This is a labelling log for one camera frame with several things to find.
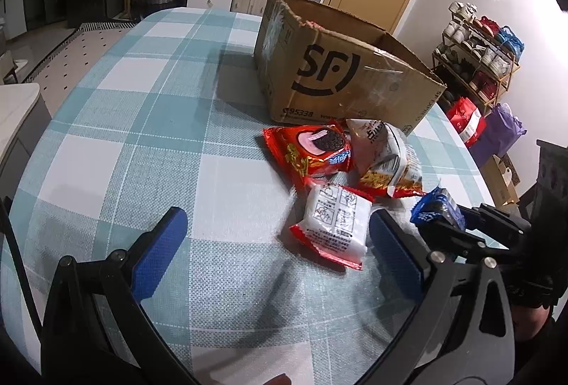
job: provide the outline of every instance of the cardboard box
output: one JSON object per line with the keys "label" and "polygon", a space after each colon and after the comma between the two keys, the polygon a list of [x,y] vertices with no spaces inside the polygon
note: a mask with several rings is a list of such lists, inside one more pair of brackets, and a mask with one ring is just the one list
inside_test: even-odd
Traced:
{"label": "cardboard box", "polygon": [[487,189],[491,193],[495,207],[503,211],[507,211],[510,204],[516,204],[519,201],[513,182],[510,182],[509,186],[505,184],[503,179],[505,169],[505,164],[497,156],[490,157],[485,165],[479,169]]}
{"label": "cardboard box", "polygon": [[384,29],[308,0],[268,0],[255,60],[276,122],[380,119],[408,134],[446,88]]}

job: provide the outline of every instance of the screw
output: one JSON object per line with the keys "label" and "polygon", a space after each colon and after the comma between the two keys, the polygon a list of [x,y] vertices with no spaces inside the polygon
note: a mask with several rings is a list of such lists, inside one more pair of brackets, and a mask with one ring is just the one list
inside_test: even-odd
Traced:
{"label": "screw", "polygon": [[126,258],[126,251],[122,249],[113,250],[110,254],[110,258],[115,262],[121,262]]}
{"label": "screw", "polygon": [[73,257],[66,255],[66,256],[62,256],[61,260],[59,260],[59,266],[69,266],[71,265],[71,262],[73,262]]}
{"label": "screw", "polygon": [[444,263],[446,256],[439,250],[435,250],[430,254],[430,258],[434,263]]}
{"label": "screw", "polygon": [[493,257],[487,256],[484,258],[484,264],[487,268],[495,268],[497,266],[497,262]]}

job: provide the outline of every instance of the white drawer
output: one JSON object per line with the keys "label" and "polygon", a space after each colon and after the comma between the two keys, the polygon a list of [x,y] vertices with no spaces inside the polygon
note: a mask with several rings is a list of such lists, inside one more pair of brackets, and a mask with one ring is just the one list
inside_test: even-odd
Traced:
{"label": "white drawer", "polygon": [[187,6],[193,8],[218,8],[230,11],[232,0],[187,0]]}

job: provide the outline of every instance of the plaid tablecloth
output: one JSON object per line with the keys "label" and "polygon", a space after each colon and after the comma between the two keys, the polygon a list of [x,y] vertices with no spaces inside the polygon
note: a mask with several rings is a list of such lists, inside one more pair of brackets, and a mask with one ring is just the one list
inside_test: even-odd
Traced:
{"label": "plaid tablecloth", "polygon": [[[267,152],[273,125],[252,51],[260,18],[173,9],[142,21],[104,55],[45,131],[10,219],[40,316],[65,254],[127,249],[170,206],[187,238],[143,307],[202,383],[354,383],[413,307],[372,253],[363,271],[333,271],[289,235],[302,200]],[[467,149],[435,105],[410,136],[425,189],[466,206],[492,203]],[[386,201],[408,232],[414,199]],[[1,308],[9,335],[39,368],[7,245]],[[129,352],[101,312],[117,349]]]}

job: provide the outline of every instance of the sf logo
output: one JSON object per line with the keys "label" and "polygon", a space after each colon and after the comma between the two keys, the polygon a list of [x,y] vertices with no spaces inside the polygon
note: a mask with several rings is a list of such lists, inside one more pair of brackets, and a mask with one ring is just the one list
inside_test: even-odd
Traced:
{"label": "sf logo", "polygon": [[351,66],[349,66],[347,72],[345,72],[345,74],[342,75],[339,74],[342,69],[342,66],[340,66],[339,64],[334,64],[333,61],[341,60],[344,63],[347,63],[349,61],[349,57],[346,54],[337,51],[329,51],[328,54],[326,55],[326,59],[322,64],[322,67],[319,68],[316,60],[313,59],[313,57],[310,55],[312,51],[322,56],[324,56],[326,52],[324,48],[320,45],[317,44],[308,45],[306,48],[306,53],[304,53],[304,59],[306,63],[308,63],[308,69],[306,69],[305,71],[303,69],[298,69],[297,70],[298,76],[311,77],[315,75],[319,69],[319,72],[317,72],[316,81],[322,82],[323,79],[326,77],[329,69],[331,68],[331,72],[334,75],[337,75],[334,76],[333,79],[333,81],[337,82],[337,84],[333,87],[330,86],[329,88],[322,89],[322,88],[307,87],[298,82],[292,83],[292,88],[294,90],[310,96],[328,96],[339,92],[344,86],[346,86],[349,83],[351,79],[353,79],[353,76],[357,72],[357,68],[359,67],[359,62],[361,60],[361,57],[359,55],[356,55],[355,53],[351,54]]}

